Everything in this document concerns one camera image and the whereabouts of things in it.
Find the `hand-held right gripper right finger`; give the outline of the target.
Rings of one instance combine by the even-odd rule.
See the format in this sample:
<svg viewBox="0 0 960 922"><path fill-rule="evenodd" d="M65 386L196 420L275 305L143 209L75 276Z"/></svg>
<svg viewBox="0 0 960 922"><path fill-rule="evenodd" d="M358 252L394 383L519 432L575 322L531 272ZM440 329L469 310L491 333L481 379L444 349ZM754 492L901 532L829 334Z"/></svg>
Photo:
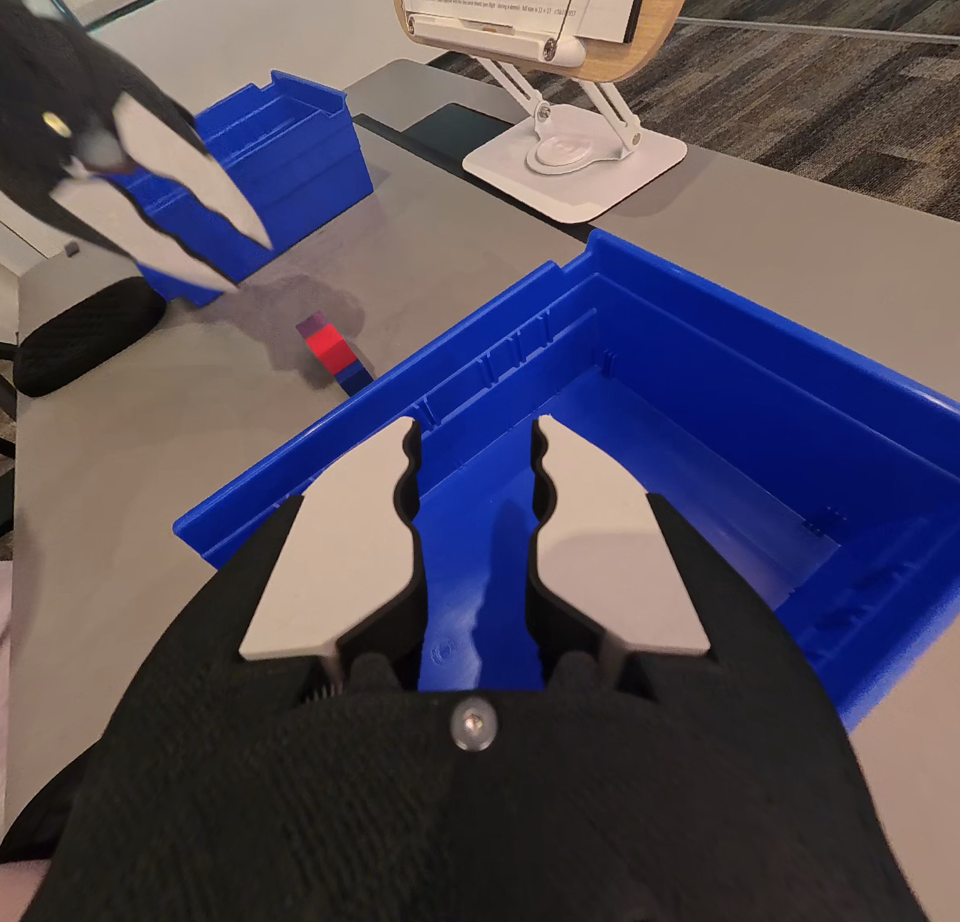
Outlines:
<svg viewBox="0 0 960 922"><path fill-rule="evenodd" d="M647 489L551 415L531 425L529 634L547 684L584 653L615 685L635 653L700 657L711 644Z"/></svg>

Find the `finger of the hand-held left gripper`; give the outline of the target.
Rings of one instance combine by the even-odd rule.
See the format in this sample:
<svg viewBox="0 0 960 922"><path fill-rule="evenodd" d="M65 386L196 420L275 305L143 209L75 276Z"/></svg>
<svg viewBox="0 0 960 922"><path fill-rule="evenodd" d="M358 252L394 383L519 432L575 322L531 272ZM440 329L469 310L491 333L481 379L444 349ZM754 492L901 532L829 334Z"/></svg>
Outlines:
<svg viewBox="0 0 960 922"><path fill-rule="evenodd" d="M261 247L273 247L256 210L213 156L176 134L136 99L118 99L113 118L121 145L133 161L186 188Z"/></svg>
<svg viewBox="0 0 960 922"><path fill-rule="evenodd" d="M154 226L135 200L108 181L63 180L52 190L51 198L141 266L208 291L232 293L236 289L232 280Z"/></svg>

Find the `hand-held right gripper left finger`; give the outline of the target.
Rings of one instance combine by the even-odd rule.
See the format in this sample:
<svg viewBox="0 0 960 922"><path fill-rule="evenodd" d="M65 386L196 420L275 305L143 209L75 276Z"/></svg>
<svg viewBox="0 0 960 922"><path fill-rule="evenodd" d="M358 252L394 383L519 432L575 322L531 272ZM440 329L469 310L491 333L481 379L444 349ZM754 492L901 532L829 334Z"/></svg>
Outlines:
<svg viewBox="0 0 960 922"><path fill-rule="evenodd" d="M343 683L365 654L418 686L426 640L422 430L402 416L344 453L294 500L297 512L239 646L247 662L319 659Z"/></svg>

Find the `blue plastic bin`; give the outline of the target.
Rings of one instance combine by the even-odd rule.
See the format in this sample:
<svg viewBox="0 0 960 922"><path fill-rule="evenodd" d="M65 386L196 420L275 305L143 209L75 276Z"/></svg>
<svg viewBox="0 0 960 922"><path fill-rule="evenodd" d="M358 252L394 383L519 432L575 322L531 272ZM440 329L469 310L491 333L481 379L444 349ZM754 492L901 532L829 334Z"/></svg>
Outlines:
<svg viewBox="0 0 960 922"><path fill-rule="evenodd" d="M851 731L958 611L958 404L595 230L174 522L219 568L288 496L418 419L420 686L539 688L531 422L670 503L784 623Z"/></svg>
<svg viewBox="0 0 960 922"><path fill-rule="evenodd" d="M170 180L143 169L111 178L160 229L236 283L374 190L346 95L284 72L270 77L196 116L198 134L269 233L270 251Z"/></svg>

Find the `red wooden cube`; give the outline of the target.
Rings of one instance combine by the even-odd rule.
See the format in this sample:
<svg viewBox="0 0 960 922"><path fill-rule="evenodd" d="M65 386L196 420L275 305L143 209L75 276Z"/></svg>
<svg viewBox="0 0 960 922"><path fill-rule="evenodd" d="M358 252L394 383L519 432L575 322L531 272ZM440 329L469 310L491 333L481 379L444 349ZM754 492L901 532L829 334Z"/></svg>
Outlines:
<svg viewBox="0 0 960 922"><path fill-rule="evenodd" d="M351 345L330 323L317 328L305 341L310 352L334 378L340 379L342 373L358 361Z"/></svg>

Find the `person's right forearm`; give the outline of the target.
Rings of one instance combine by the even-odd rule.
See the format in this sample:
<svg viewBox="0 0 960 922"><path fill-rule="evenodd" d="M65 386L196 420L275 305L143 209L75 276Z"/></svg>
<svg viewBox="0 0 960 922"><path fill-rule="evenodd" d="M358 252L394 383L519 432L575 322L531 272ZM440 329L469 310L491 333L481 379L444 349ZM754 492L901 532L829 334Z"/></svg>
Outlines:
<svg viewBox="0 0 960 922"><path fill-rule="evenodd" d="M1 921L19 921L38 891L50 862L21 860L1 864Z"/></svg>

